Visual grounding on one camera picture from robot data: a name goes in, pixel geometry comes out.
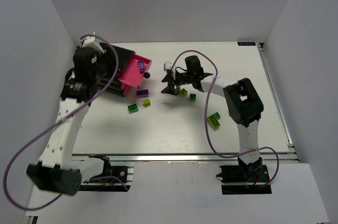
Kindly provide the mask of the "purple lego brick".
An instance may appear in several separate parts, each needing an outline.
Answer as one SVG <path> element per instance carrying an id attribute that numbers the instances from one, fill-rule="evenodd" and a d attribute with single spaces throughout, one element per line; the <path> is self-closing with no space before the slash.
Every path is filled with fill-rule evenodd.
<path id="1" fill-rule="evenodd" d="M 149 96 L 149 91 L 148 89 L 144 89 L 144 90 L 137 90 L 136 91 L 136 96 L 138 98 L 146 98 Z"/>

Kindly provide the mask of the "purple lego plate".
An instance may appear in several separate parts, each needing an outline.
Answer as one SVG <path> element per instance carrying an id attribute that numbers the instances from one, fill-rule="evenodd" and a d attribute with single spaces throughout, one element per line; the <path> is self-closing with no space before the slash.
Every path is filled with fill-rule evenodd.
<path id="1" fill-rule="evenodd" d="M 138 61 L 137 61 L 137 65 L 138 65 L 138 69 L 139 69 L 139 72 L 140 72 L 140 73 L 145 72 L 146 66 L 145 66 L 144 60 L 138 60 Z"/>

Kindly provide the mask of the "black pink drawer organizer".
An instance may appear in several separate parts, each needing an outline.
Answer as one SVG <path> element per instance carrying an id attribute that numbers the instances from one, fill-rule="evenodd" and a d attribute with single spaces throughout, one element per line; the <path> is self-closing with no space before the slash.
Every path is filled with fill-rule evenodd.
<path id="1" fill-rule="evenodd" d="M 138 89 L 144 78 L 148 79 L 150 77 L 148 71 L 152 60 L 138 55 L 135 51 L 115 45 L 113 47 L 119 56 L 119 69 L 106 92 L 125 97 L 132 88 Z M 144 60 L 145 62 L 146 70 L 143 73 L 139 72 L 138 60 Z"/>

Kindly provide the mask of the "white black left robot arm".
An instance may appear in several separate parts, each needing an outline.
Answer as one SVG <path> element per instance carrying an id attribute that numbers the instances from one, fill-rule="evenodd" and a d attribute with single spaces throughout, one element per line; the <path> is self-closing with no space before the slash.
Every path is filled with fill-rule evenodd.
<path id="1" fill-rule="evenodd" d="M 72 151 L 82 121 L 91 103 L 106 88 L 99 88 L 104 77 L 114 80 L 119 66 L 116 50 L 95 33 L 83 35 L 73 56 L 73 69 L 65 78 L 60 95 L 59 114 L 51 128 L 51 136 L 36 164 L 26 170 L 31 181 L 43 191 L 75 195 L 82 181 L 104 172 L 105 162 L 90 157 L 85 160 L 85 174 L 72 167 Z"/>

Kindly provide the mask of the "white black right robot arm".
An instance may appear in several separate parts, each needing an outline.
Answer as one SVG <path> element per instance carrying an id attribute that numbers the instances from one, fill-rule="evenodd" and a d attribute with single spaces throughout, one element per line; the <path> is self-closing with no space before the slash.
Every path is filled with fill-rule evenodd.
<path id="1" fill-rule="evenodd" d="M 257 172 L 262 167 L 258 150 L 258 125 L 264 110 L 263 103 L 252 82 L 243 78 L 237 82 L 218 78 L 204 72 L 197 56 L 185 58 L 186 68 L 174 67 L 164 63 L 166 76 L 163 82 L 167 87 L 163 94 L 177 95 L 180 86 L 192 85 L 194 89 L 225 98 L 228 113 L 236 123 L 239 137 L 238 164 L 223 171 L 223 182 L 255 182 Z"/>

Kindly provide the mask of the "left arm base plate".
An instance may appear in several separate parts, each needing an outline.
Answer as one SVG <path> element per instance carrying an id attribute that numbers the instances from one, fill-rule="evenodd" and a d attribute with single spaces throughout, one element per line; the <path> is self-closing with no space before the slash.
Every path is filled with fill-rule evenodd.
<path id="1" fill-rule="evenodd" d="M 80 191 L 127 192 L 133 181 L 132 165 L 112 162 L 104 155 L 90 155 L 76 167 L 82 175 Z"/>

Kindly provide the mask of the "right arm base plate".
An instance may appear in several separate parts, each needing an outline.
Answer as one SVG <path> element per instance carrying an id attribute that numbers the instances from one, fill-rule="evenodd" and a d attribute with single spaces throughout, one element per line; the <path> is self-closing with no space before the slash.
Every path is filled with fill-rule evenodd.
<path id="1" fill-rule="evenodd" d="M 238 165 L 223 165 L 216 179 L 221 182 L 223 195 L 272 194 L 271 185 L 263 186 L 270 181 L 266 165 L 249 176 Z"/>

